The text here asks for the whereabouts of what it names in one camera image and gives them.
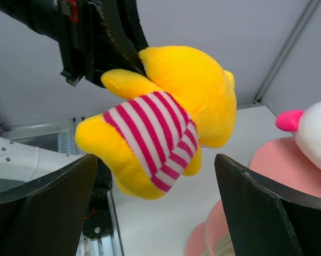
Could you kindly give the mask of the yellow plush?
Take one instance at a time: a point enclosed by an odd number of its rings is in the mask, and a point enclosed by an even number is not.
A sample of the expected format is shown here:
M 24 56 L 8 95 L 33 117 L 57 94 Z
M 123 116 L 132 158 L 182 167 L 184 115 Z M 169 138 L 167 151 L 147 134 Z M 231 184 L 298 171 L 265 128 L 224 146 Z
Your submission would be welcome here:
M 123 102 L 81 121 L 75 142 L 107 165 L 122 192 L 155 200 L 199 172 L 202 148 L 220 148 L 231 137 L 235 79 L 188 46 L 148 47 L 139 58 L 145 75 L 113 69 L 101 76 Z

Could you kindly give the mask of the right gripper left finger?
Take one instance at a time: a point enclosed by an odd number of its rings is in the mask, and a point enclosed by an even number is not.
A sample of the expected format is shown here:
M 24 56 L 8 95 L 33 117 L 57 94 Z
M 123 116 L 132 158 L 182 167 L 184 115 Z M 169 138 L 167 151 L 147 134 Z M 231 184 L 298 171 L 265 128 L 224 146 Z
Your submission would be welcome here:
M 75 255 L 96 171 L 85 155 L 0 192 L 0 255 Z

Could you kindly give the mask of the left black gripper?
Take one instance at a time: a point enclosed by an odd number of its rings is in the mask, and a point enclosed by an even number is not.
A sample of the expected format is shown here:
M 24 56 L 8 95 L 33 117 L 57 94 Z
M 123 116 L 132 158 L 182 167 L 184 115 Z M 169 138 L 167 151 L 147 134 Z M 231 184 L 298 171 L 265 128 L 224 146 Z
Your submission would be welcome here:
M 86 61 L 90 47 L 80 14 L 86 1 L 0 1 L 0 11 L 32 31 L 58 42 L 67 83 L 84 77 L 103 87 L 100 77 L 113 69 L 146 75 L 138 52 L 148 43 L 140 25 L 136 1 L 92 2 L 92 66 Z

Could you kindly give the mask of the white pink plush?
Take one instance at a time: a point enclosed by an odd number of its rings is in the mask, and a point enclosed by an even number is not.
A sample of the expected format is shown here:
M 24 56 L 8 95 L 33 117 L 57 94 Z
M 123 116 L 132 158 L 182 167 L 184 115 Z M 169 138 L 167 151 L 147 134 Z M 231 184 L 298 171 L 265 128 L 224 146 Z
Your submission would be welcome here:
M 288 110 L 277 116 L 275 125 L 294 139 L 304 155 L 321 170 L 321 101 L 306 110 Z

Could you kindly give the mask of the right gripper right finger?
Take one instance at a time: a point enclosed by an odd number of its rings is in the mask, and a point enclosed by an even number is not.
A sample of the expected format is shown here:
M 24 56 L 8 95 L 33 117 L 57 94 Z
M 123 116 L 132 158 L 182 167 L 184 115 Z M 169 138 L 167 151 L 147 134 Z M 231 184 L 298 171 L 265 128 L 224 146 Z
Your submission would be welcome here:
M 224 154 L 214 166 L 236 255 L 321 255 L 321 198 Z

